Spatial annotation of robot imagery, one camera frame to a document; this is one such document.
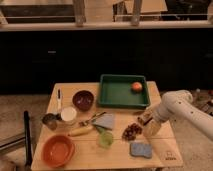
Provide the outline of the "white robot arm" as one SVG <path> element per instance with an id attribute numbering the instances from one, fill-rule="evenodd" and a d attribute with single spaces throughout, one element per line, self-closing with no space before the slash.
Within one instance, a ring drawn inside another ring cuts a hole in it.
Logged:
<path id="1" fill-rule="evenodd" d="M 213 141 L 213 117 L 194 107 L 192 102 L 193 96 L 187 90 L 164 93 L 161 102 L 151 112 L 151 120 L 144 127 L 144 135 L 148 137 L 156 135 L 161 125 L 176 114 L 185 118 Z"/>

